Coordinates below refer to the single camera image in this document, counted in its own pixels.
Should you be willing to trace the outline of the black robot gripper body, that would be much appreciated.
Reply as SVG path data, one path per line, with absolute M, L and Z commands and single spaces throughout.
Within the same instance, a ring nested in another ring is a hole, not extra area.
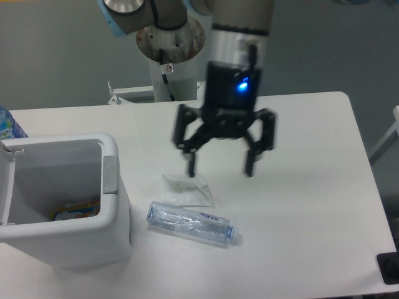
M 207 68 L 204 102 L 200 108 L 203 124 L 191 141 L 213 138 L 252 140 L 248 129 L 254 123 L 261 69 L 210 61 Z

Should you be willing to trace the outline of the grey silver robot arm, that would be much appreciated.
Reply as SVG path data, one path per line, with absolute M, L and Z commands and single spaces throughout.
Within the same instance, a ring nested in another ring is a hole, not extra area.
M 179 103 L 173 143 L 195 176 L 197 151 L 213 138 L 244 139 L 245 173 L 274 148 L 276 114 L 256 110 L 262 60 L 271 28 L 273 1 L 99 1 L 116 36 L 136 34 L 142 54 L 156 65 L 154 91 Z M 199 108 L 186 72 L 205 45 L 211 47 L 206 87 Z

